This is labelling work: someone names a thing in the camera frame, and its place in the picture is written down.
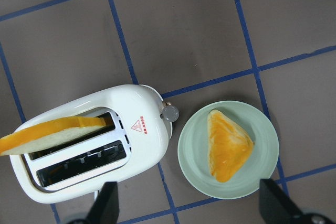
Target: white toaster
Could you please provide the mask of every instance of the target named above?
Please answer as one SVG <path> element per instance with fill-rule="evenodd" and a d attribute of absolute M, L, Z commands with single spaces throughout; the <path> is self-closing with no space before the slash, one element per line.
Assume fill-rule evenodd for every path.
<path fill-rule="evenodd" d="M 22 189 L 37 202 L 79 197 L 154 166 L 167 150 L 178 110 L 153 88 L 126 84 L 61 105 L 16 131 L 73 115 L 104 117 L 109 126 L 69 144 L 10 156 Z"/>

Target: toaster knob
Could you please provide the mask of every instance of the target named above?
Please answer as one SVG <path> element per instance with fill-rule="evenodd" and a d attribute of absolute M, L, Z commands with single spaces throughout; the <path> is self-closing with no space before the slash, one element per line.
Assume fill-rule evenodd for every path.
<path fill-rule="evenodd" d="M 166 103 L 166 106 L 163 108 L 161 112 L 161 118 L 167 120 L 168 122 L 175 122 L 179 117 L 180 113 L 174 105 L 170 102 Z"/>

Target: tile floor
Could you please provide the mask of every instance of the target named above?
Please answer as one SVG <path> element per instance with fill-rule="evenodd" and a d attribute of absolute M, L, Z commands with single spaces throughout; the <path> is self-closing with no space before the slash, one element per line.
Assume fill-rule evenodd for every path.
<path fill-rule="evenodd" d="M 259 194 L 216 200 L 183 176 L 180 132 L 201 107 L 249 103 L 280 142 L 272 178 L 336 220 L 335 0 L 0 0 L 0 135 L 105 88 L 147 84 L 180 109 L 166 155 L 119 183 L 119 223 L 263 223 Z M 64 223 L 93 194 L 39 204 L 0 157 L 0 223 Z"/>

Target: light green plate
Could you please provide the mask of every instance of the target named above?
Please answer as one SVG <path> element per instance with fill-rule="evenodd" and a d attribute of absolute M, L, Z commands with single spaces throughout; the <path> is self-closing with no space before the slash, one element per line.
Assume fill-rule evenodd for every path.
<path fill-rule="evenodd" d="M 208 169 L 207 116 L 219 110 L 239 124 L 255 143 L 243 167 L 227 182 L 218 182 Z M 261 178 L 269 178 L 277 164 L 279 142 L 268 118 L 255 107 L 237 101 L 209 104 L 185 124 L 177 147 L 184 176 L 199 191 L 214 198 L 235 199 L 255 192 Z"/>

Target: orange bread slice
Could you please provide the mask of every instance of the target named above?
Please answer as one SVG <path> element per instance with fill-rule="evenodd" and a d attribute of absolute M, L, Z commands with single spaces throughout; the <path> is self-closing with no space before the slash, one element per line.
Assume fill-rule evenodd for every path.
<path fill-rule="evenodd" d="M 103 118 L 69 116 L 40 123 L 0 138 L 0 155 L 45 150 L 106 126 Z"/>
<path fill-rule="evenodd" d="M 254 143 L 247 132 L 218 110 L 212 110 L 208 124 L 208 164 L 219 182 L 227 182 L 250 157 Z"/>

